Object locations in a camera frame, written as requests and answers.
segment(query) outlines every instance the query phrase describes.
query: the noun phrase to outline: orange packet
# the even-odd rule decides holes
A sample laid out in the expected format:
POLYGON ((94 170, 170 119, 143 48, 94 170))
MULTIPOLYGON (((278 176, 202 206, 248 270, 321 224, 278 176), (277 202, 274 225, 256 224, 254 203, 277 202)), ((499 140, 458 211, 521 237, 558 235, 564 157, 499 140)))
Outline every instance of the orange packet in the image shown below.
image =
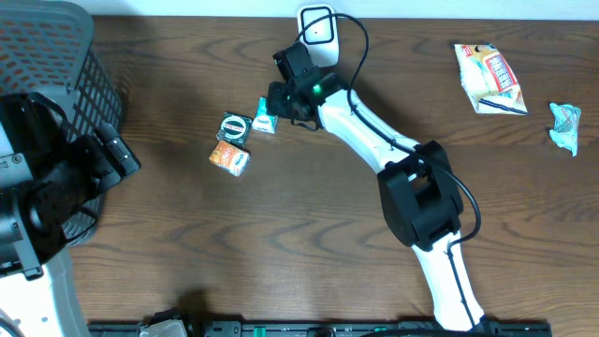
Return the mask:
POLYGON ((209 159, 217 167, 225 169, 232 175, 239 177, 250 161, 250 154, 221 140, 216 145, 214 151, 212 151, 209 159))

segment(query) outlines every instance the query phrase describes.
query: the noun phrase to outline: laundry basket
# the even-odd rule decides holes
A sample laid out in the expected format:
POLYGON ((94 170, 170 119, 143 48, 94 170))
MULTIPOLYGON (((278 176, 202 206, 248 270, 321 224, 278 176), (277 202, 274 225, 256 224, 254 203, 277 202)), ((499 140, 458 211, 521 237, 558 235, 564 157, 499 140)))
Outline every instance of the laundry basket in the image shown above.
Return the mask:
MULTIPOLYGON (((93 49, 94 22, 81 7, 62 1, 0 1, 0 95, 40 92, 68 118, 68 141, 102 123, 120 130, 123 104, 93 49)), ((103 198, 85 204, 99 214, 103 198)), ((67 238, 94 222, 79 213, 63 224, 67 238)), ((71 245, 88 241, 96 227, 71 245)))

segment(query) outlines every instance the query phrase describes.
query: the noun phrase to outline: teal packet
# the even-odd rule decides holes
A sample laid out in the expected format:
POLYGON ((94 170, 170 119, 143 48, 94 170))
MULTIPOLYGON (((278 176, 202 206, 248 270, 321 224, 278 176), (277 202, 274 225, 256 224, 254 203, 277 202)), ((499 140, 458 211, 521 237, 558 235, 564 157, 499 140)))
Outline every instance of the teal packet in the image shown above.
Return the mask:
POLYGON ((269 116, 267 114, 266 98, 260 97, 260 100, 258 101, 256 117, 252 123, 252 128, 257 131, 274 134, 277 130, 278 122, 279 116, 269 116))
POLYGON ((570 150, 572 156, 578 151, 578 124, 580 122, 579 108, 569 104, 549 104, 555 117, 553 130, 549 130, 551 139, 561 148, 570 150))

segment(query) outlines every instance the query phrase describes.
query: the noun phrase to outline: wood grain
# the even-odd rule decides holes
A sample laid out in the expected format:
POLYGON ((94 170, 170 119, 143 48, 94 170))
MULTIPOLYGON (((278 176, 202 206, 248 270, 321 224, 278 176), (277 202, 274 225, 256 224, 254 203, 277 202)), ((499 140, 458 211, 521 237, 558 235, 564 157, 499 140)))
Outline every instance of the wood grain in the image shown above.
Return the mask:
MULTIPOLYGON (((387 229, 375 176, 325 131, 281 121, 253 133, 240 178, 208 156, 223 112, 253 116, 280 75, 287 19, 98 17, 95 48, 129 112, 143 164, 110 191, 96 237, 72 249, 90 320, 138 320, 189 298, 248 319, 431 315, 412 251, 387 229)), ((546 319, 556 336, 599 330, 599 23, 367 20, 358 93, 412 138, 444 144, 483 213, 464 245, 488 315, 546 319), (493 42, 530 116, 476 115, 451 43, 493 42), (548 102, 582 108, 578 156, 548 138, 548 102)), ((363 47, 340 22, 340 72, 363 47)), ((464 230, 472 212, 462 216, 464 230)))

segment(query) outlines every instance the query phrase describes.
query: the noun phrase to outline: round logo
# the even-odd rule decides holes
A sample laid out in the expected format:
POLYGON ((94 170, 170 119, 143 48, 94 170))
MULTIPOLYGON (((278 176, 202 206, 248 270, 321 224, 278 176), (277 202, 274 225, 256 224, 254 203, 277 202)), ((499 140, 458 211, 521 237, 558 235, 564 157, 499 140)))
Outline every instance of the round logo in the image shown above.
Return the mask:
POLYGON ((237 139, 245 134, 247 125, 242 118, 238 116, 229 116, 225 118, 221 124, 221 128, 225 130, 228 139, 237 139))

